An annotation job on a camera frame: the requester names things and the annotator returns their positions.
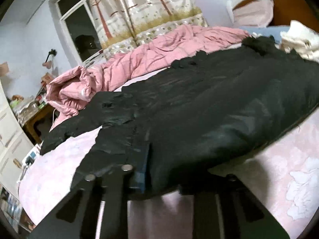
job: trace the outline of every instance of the window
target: window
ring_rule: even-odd
[[[88,0],[59,0],[60,23],[78,61],[87,63],[101,51]]]

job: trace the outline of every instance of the brown headboard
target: brown headboard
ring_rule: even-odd
[[[255,0],[243,0],[233,10],[253,1]],[[297,20],[319,32],[319,20],[317,20],[305,0],[274,0],[274,17],[269,26],[290,25],[291,20]]]

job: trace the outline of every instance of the pink comforter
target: pink comforter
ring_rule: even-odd
[[[167,67],[174,60],[200,50],[211,53],[224,49],[247,36],[248,32],[241,29],[181,25],[128,53],[115,54],[107,63],[89,69],[77,66],[48,85],[47,102],[60,112],[53,127],[77,115],[99,91],[114,91],[128,80]]]

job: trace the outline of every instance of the blue pillow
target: blue pillow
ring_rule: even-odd
[[[282,26],[270,26],[266,28],[240,26],[239,29],[246,30],[250,34],[255,32],[257,34],[262,34],[263,36],[266,36],[266,37],[273,36],[275,38],[275,42],[279,44],[281,42],[280,32],[281,31],[287,32],[290,29],[290,26],[282,25]]]

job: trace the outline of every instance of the white cloth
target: white cloth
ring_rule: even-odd
[[[280,49],[290,53],[293,49],[304,59],[319,62],[319,35],[298,21],[290,22],[288,32],[280,33]]]

